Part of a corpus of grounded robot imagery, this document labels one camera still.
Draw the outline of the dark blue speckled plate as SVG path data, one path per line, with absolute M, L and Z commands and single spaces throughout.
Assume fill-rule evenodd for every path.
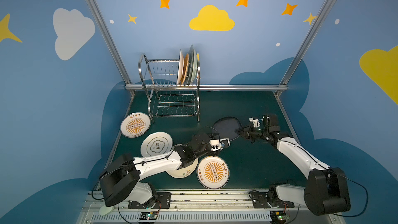
M 213 128 L 222 139 L 228 138 L 230 141 L 234 141 L 239 138 L 239 134 L 236 132 L 237 129 L 242 127 L 240 121 L 235 117 L 224 117 L 217 120 Z

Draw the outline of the green rim Hao Wei plate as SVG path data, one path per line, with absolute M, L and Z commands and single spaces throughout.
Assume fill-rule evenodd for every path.
M 178 76 L 177 76 L 177 85 L 181 84 L 181 78 L 182 78 L 182 73 L 183 73 L 183 64 L 184 64 L 184 56 L 182 53 L 182 50 L 180 50 L 179 53 L 179 64 L 178 64 Z

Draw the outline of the large pale green plate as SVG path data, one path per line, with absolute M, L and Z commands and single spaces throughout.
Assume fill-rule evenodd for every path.
M 192 85 L 194 82 L 195 73 L 197 71 L 197 57 L 193 45 L 190 47 L 189 59 L 190 59 L 190 64 L 189 64 L 187 84 Z

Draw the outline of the yellow woven plate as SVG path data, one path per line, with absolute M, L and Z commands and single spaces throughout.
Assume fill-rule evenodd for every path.
M 180 79 L 180 84 L 181 85 L 184 85 L 184 82 L 186 80 L 188 66 L 189 66 L 189 55 L 186 54 L 186 56 L 184 58 L 184 61 L 183 61 L 183 70 L 182 70 L 182 76 L 181 76 L 181 79 Z

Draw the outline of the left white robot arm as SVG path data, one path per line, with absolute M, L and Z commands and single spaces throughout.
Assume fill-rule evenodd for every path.
M 99 176 L 105 205 L 111 207 L 127 199 L 140 180 L 166 172 L 186 168 L 204 155 L 218 155 L 223 149 L 218 133 L 197 134 L 186 144 L 172 151 L 148 158 L 132 157 L 125 153 L 111 163 Z

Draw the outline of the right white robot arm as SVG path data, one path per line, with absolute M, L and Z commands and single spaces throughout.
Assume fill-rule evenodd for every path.
M 235 132 L 251 142 L 264 140 L 284 154 L 305 176 L 306 185 L 275 186 L 274 197 L 306 206 L 314 215 L 335 214 L 351 209 L 345 173 L 315 158 L 292 136 L 280 129 L 276 115 L 264 115 L 261 120 L 249 119 L 250 124 Z

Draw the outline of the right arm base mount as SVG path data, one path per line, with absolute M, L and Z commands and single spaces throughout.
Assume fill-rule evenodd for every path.
M 252 190 L 248 195 L 254 208 L 295 208 L 294 203 L 271 198 L 267 192 Z

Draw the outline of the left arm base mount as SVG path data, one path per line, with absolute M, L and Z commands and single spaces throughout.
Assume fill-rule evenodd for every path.
M 171 195 L 170 192 L 159 192 L 143 204 L 136 201 L 129 201 L 128 209 L 169 209 Z

